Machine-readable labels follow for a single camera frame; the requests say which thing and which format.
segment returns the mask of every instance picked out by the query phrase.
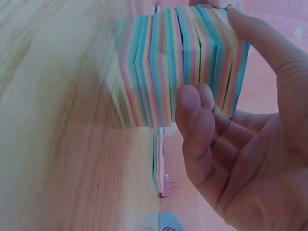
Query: wooden table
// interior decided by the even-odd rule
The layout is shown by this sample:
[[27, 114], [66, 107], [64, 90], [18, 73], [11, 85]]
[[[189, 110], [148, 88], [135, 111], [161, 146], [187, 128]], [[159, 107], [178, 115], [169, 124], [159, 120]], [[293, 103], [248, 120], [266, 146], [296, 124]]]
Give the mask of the wooden table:
[[117, 26], [153, 11], [151, 0], [0, 1], [0, 230], [158, 230], [151, 131], [123, 129], [112, 101]]

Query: finger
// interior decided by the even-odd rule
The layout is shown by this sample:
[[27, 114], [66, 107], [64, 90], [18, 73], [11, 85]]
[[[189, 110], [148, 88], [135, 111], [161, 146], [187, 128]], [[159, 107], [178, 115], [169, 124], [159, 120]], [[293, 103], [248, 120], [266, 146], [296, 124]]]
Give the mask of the finger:
[[215, 137], [210, 145], [212, 156], [224, 170], [231, 173], [237, 160], [239, 150], [228, 141]]
[[184, 138], [192, 125], [197, 110], [200, 107], [200, 96], [195, 87], [184, 85], [178, 90], [175, 120]]
[[230, 121], [216, 105], [213, 110], [213, 115], [217, 136], [229, 141], [235, 147], [239, 149], [243, 148], [254, 136], [252, 131]]
[[214, 101], [214, 96], [211, 88], [204, 83], [199, 83], [195, 86], [197, 89], [199, 96], [200, 96], [200, 101], [201, 101], [201, 106], [203, 108], [207, 108], [210, 110], [213, 110], [215, 106], [215, 101]]
[[304, 51], [263, 20], [249, 17], [235, 8], [228, 9], [228, 19], [238, 37], [251, 43], [275, 73], [288, 64], [307, 59]]
[[215, 132], [211, 111], [200, 108], [197, 115], [183, 142], [186, 172], [200, 194], [217, 209], [229, 174], [215, 163], [209, 148]]
[[275, 114], [253, 114], [237, 110], [230, 120], [242, 127], [259, 132]]
[[[214, 98], [210, 87], [206, 84], [198, 84], [196, 89], [200, 95], [201, 105], [211, 109]], [[252, 138], [251, 131], [231, 122], [217, 106], [214, 106], [213, 115], [218, 137], [226, 139], [237, 148], [242, 148]]]

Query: pastel sticky note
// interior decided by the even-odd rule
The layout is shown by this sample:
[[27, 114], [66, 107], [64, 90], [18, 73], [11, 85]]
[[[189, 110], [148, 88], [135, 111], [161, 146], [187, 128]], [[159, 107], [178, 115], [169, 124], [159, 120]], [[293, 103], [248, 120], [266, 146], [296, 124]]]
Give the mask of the pastel sticky note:
[[165, 9], [165, 25], [171, 114], [172, 122], [175, 122], [177, 90], [184, 85], [184, 72], [181, 31], [177, 11], [174, 8]]
[[234, 44], [232, 68], [222, 110], [225, 115], [232, 117], [236, 110], [236, 105], [242, 89], [250, 44], [235, 35], [228, 21], [226, 11], [214, 10], [214, 12], [221, 20], [220, 23], [225, 27], [226, 33], [228, 33]]
[[171, 125], [171, 104], [165, 39], [165, 14], [153, 16], [150, 67], [160, 127]]
[[193, 21], [201, 48], [200, 83], [205, 83], [213, 88], [218, 45], [199, 8], [192, 6], [189, 9], [190, 11], [187, 12]]
[[219, 24], [218, 16], [212, 11], [212, 7], [207, 4], [198, 5], [198, 7], [218, 45], [212, 91], [216, 105], [222, 109], [229, 81], [234, 46], [221, 24]]
[[149, 128], [159, 127], [153, 79], [150, 69], [150, 50], [153, 16], [142, 16], [135, 66], [141, 89], [142, 101]]
[[158, 128], [153, 138], [153, 181], [158, 193], [164, 190], [163, 135], [163, 128]]
[[120, 69], [136, 124], [138, 127], [146, 127], [147, 118], [142, 101], [141, 89], [137, 78], [136, 67], [134, 64], [139, 42], [141, 22], [142, 16], [135, 16], [132, 19], [120, 61]]
[[199, 37], [194, 28], [193, 22], [187, 11], [189, 6], [176, 8], [180, 29], [183, 37], [184, 53], [184, 81], [185, 84], [195, 85], [199, 83], [200, 77], [200, 44]]

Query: pink wall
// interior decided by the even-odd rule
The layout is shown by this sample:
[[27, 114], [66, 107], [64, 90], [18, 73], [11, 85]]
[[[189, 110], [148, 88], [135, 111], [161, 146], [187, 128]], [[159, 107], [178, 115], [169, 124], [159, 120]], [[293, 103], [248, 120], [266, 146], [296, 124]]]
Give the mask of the pink wall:
[[[308, 51], [308, 1], [306, 0], [243, 0], [249, 15], [264, 19], [283, 33], [294, 44]], [[162, 10], [167, 7], [188, 5], [188, 0], [161, 0]], [[253, 113], [278, 111], [276, 77], [274, 72], [252, 47], [249, 53], [242, 94], [238, 109]], [[231, 231], [232, 227], [209, 207], [189, 182], [177, 131], [164, 138], [165, 172], [171, 181], [182, 180], [180, 189], [173, 189], [171, 197], [161, 199], [161, 211], [170, 211], [182, 221], [187, 231]]]

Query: hand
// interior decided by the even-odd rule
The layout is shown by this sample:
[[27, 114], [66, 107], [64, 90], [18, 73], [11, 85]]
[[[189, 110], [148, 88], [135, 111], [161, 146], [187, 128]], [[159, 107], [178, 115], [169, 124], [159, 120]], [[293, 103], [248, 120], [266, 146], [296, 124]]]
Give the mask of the hand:
[[262, 20], [233, 8], [228, 19], [275, 71], [279, 113], [229, 120], [207, 85], [183, 86], [176, 122], [187, 175], [238, 230], [308, 230], [308, 56]]

